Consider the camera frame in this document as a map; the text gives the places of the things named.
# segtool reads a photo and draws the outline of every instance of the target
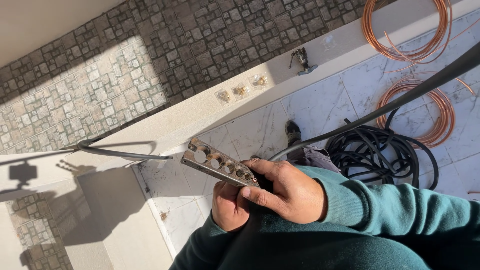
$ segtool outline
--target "dark pants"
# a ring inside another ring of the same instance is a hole
[[[297,140],[293,145],[299,144],[300,142],[300,140]],[[331,162],[328,152],[325,149],[319,149],[315,146],[305,146],[288,153],[287,161],[292,165],[317,167],[341,173],[341,170]]]

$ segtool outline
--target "person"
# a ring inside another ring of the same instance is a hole
[[[289,121],[288,144],[301,141]],[[480,269],[480,203],[409,184],[366,186],[316,147],[242,163],[273,192],[215,185],[210,216],[170,269]]]

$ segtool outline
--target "hand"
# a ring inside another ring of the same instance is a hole
[[[240,230],[248,220],[248,201],[240,189],[223,181],[213,188],[212,218],[226,232]]]
[[[245,198],[295,223],[325,218],[327,201],[323,187],[287,161],[251,159],[242,163],[273,182],[273,194],[254,186],[243,187],[240,192]]]

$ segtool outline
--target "green sweater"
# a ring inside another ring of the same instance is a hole
[[[292,223],[251,203],[245,227],[227,233],[210,214],[170,269],[480,269],[479,202],[297,168],[325,189],[323,222]]]

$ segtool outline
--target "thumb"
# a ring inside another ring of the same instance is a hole
[[[278,212],[283,205],[283,201],[277,195],[274,195],[264,189],[255,187],[255,186],[246,186],[240,190],[240,193],[245,198],[250,201],[260,205],[270,208],[271,210]]]

